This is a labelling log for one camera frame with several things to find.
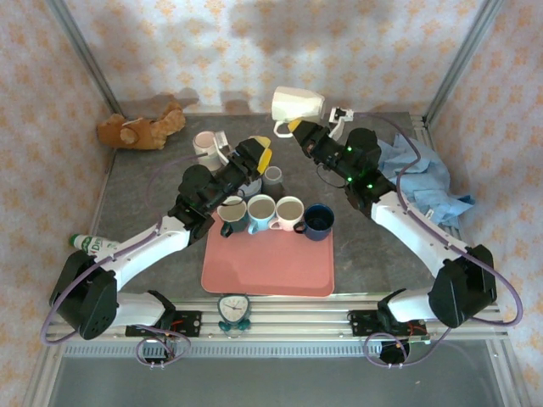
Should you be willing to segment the white faceted mug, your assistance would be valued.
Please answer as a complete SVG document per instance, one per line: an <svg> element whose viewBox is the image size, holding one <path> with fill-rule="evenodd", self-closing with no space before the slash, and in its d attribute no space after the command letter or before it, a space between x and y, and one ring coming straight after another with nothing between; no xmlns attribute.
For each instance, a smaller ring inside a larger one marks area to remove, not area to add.
<svg viewBox="0 0 543 407"><path fill-rule="evenodd" d="M325 97L311 90L278 86L271 101L271 118L275 122L273 132L277 137L290 138L291 132L281 133L281 125L302 119L318 123L324 114Z"/></svg>

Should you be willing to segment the light blue mug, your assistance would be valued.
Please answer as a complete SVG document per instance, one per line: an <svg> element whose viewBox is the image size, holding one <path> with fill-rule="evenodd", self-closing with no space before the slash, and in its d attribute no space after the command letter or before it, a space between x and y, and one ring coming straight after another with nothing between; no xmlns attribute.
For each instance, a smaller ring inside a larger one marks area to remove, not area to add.
<svg viewBox="0 0 543 407"><path fill-rule="evenodd" d="M275 217L276 203L272 197L258 194L247 203L249 215L248 233L254 235L269 229L269 222Z"/></svg>

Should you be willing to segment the white bottle with green cap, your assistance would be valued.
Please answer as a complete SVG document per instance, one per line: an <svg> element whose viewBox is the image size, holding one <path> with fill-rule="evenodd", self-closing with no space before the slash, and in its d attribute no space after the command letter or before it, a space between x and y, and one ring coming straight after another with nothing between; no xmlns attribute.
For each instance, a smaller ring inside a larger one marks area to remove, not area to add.
<svg viewBox="0 0 543 407"><path fill-rule="evenodd" d="M93 235L74 234L69 238L69 244L87 254L94 255L106 249L115 249L119 245L118 242L109 240L104 237Z"/></svg>

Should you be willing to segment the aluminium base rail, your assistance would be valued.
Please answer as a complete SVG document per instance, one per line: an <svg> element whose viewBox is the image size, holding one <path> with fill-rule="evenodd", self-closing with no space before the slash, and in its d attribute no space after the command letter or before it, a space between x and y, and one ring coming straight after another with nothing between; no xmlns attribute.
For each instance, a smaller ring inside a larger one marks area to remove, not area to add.
<svg viewBox="0 0 543 407"><path fill-rule="evenodd" d="M348 318L350 311L374 311L378 308L378 301L386 294L333 294L325 298L293 297L293 296L252 296L250 301L251 326L241 335L238 341L348 341L351 340L353 329ZM227 336L221 332L218 322L219 297L191 298L185 300L171 300L176 310L198 311L200 340L226 341ZM497 305L492 304L479 314L477 318L501 321L501 313ZM445 332L447 327L437 320L419 318L425 327L414 328L415 338L428 337L437 339ZM109 328L96 337L95 341L105 341L113 338L125 337L126 323L119 325L114 322ZM46 330L46 339L53 341L74 331L59 315L53 317ZM447 338L453 340L479 340L491 337L502 339L507 336L507 329L503 326L492 326L480 321L466 321L450 332Z"/></svg>

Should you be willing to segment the light pink mug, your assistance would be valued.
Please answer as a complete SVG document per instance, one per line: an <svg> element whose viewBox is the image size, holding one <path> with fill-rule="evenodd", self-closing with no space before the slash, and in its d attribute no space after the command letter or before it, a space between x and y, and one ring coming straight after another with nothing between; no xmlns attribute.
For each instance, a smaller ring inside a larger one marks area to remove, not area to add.
<svg viewBox="0 0 543 407"><path fill-rule="evenodd" d="M275 217L269 221L268 227L271 230L293 231L304 212L305 206L300 199L293 196L281 198L277 201Z"/></svg>

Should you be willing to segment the brown teddy bear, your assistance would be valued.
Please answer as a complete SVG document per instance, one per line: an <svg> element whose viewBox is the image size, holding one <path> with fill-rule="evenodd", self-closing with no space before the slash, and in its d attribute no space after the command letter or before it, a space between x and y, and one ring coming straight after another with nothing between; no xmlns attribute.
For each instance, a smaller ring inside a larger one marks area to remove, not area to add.
<svg viewBox="0 0 543 407"><path fill-rule="evenodd" d="M107 147L136 150L161 150L167 138L186 125L181 104L169 102L158 119L128 120L112 114L97 125L98 140Z"/></svg>

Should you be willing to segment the dark teal mug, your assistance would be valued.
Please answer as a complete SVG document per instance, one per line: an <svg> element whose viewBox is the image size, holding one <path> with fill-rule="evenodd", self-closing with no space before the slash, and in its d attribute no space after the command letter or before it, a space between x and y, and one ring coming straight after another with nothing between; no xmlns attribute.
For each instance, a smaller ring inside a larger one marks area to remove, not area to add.
<svg viewBox="0 0 543 407"><path fill-rule="evenodd" d="M221 227L222 237L230 237L233 233L243 232L248 227L247 204L239 196L228 197L217 208L217 214L223 222Z"/></svg>

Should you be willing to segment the pale pink faceted mug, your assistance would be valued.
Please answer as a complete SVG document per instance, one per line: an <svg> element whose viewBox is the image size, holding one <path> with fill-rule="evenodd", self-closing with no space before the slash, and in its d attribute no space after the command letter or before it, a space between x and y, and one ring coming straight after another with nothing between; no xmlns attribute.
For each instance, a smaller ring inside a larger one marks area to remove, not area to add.
<svg viewBox="0 0 543 407"><path fill-rule="evenodd" d="M215 133L213 131L202 131L193 138L193 149L199 156L199 164L205 166L210 171L216 171L221 168L216 145Z"/></svg>

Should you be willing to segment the aluminium frame post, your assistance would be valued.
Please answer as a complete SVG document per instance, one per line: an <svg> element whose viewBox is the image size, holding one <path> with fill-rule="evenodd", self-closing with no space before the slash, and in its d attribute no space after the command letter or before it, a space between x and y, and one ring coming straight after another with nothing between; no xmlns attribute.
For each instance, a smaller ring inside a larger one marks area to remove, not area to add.
<svg viewBox="0 0 543 407"><path fill-rule="evenodd" d="M483 41L486 32L498 15L504 1L505 0L484 0L482 2L462 45L459 47L438 91L423 116L423 123L427 128L436 122L440 110L452 94L457 82L467 68L471 57L476 52L479 44Z"/></svg>
<svg viewBox="0 0 543 407"><path fill-rule="evenodd" d="M74 19L65 0L45 0L55 19L67 36L79 60L90 75L109 111L114 114L123 114L121 106L112 91L98 61L94 57L85 37Z"/></svg>

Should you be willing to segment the dark blue mug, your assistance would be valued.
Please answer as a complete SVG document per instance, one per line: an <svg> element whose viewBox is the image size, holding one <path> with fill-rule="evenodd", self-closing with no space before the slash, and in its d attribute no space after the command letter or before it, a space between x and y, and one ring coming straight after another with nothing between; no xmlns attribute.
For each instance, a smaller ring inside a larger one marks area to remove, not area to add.
<svg viewBox="0 0 543 407"><path fill-rule="evenodd" d="M332 231L334 220L334 213L327 205L316 203L305 210L294 231L313 242L320 242Z"/></svg>

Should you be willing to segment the grey mug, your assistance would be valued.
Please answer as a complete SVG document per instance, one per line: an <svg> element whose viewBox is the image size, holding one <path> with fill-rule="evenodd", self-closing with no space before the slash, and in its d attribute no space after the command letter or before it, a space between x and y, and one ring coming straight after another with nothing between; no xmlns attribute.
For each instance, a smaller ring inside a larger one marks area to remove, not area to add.
<svg viewBox="0 0 543 407"><path fill-rule="evenodd" d="M278 201L284 196L283 173L277 166L269 166L262 176L263 194Z"/></svg>

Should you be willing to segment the pink plastic tray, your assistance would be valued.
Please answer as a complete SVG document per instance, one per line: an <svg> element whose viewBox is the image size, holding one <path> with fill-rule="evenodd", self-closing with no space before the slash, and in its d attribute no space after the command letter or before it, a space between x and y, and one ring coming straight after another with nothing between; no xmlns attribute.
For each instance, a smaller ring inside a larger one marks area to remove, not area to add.
<svg viewBox="0 0 543 407"><path fill-rule="evenodd" d="M326 297L334 290L333 234L314 242L293 231L207 234L202 288L209 293Z"/></svg>

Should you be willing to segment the light blue shirt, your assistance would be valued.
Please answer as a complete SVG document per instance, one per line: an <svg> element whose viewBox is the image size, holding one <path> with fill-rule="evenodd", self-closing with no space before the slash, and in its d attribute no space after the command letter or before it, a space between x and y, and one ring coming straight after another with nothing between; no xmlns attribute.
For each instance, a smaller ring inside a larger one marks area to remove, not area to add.
<svg viewBox="0 0 543 407"><path fill-rule="evenodd" d="M378 168L389 181L400 181L406 199L436 225L459 227L459 216L471 209L471 195L450 192L451 176L432 149L415 139L397 134L394 142L378 141L381 157Z"/></svg>

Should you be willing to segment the teal alarm clock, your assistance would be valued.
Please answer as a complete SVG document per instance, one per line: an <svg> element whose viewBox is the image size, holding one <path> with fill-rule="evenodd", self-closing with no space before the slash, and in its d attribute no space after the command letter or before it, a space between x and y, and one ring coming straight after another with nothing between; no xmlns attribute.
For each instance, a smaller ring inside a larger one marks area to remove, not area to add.
<svg viewBox="0 0 543 407"><path fill-rule="evenodd" d="M218 326L229 339L240 337L250 328L251 303L247 295L224 295L219 298L217 309L221 318Z"/></svg>

